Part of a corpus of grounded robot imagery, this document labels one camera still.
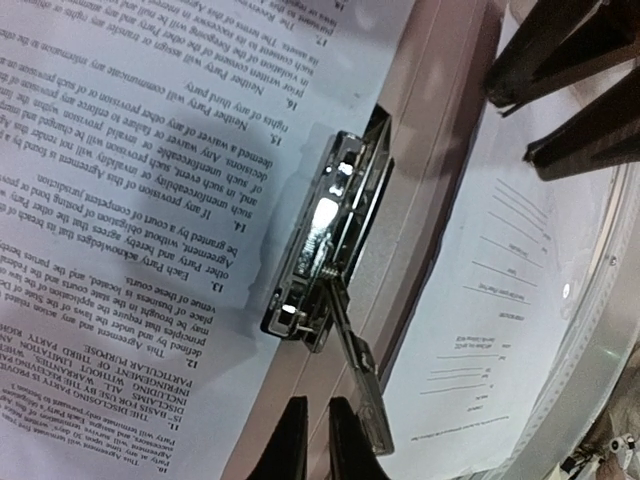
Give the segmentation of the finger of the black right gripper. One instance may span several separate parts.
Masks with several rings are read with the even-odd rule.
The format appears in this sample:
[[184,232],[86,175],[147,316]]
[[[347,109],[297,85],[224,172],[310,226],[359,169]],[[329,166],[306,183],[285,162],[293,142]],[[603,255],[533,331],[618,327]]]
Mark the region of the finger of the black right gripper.
[[530,143],[523,160],[543,181],[637,163],[639,84],[615,84],[556,130]]
[[487,99],[518,109],[639,56],[637,1],[538,1],[484,79]]

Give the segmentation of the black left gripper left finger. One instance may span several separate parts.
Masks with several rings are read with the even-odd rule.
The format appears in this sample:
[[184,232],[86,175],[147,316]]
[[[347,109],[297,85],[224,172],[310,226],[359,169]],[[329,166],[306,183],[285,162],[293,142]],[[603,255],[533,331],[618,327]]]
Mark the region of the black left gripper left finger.
[[291,397],[259,461],[252,480],[305,480],[307,476],[308,400]]

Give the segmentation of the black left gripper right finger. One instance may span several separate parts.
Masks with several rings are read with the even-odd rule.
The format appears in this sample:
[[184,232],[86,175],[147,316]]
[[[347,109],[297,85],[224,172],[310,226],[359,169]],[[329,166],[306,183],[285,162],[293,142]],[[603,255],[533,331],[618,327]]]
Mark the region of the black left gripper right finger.
[[329,402],[331,476],[337,480],[387,480],[361,422],[344,397]]

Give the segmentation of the pink paper folder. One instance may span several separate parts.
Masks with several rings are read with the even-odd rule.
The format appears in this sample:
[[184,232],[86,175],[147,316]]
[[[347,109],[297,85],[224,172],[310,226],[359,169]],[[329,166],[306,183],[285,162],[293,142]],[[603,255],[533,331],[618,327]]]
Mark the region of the pink paper folder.
[[[502,1],[417,2],[379,98],[393,118],[395,168],[349,285],[349,316],[370,344],[382,379],[390,374],[455,195],[504,9]],[[328,476],[329,401],[358,397],[336,336],[319,354],[293,342],[278,347],[225,478],[251,472],[293,396],[309,403],[308,475]]]

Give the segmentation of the white paper stack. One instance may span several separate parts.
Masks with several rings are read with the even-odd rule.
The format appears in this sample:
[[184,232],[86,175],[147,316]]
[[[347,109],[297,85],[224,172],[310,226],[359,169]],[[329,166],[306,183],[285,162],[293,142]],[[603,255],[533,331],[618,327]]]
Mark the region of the white paper stack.
[[218,479],[333,136],[409,1],[1,5],[1,475]]

